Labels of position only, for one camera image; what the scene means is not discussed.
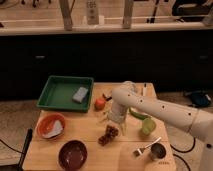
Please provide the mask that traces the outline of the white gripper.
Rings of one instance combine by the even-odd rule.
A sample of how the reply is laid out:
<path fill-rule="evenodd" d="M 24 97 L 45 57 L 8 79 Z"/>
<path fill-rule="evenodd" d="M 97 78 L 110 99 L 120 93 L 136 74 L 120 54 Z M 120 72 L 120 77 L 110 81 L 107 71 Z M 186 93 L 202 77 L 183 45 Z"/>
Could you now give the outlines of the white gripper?
<path fill-rule="evenodd" d="M 112 102 L 110 111 L 103 112 L 103 116 L 100 119 L 100 122 L 107 122 L 109 120 L 121 124 L 122 135 L 127 133 L 127 123 L 123 123 L 126 119 L 128 108 L 118 104 L 117 102 Z"/>

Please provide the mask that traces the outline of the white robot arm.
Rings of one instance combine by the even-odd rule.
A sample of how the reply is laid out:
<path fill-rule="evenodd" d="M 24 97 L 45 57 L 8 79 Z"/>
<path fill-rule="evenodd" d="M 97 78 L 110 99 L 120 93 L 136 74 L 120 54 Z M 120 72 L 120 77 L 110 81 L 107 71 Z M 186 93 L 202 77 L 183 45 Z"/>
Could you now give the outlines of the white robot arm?
<path fill-rule="evenodd" d="M 121 124 L 127 109 L 141 110 L 170 124 L 204 143 L 199 171 L 213 171 L 213 114 L 201 109 L 141 96 L 131 89 L 117 87 L 112 90 L 112 106 L 106 117 Z"/>

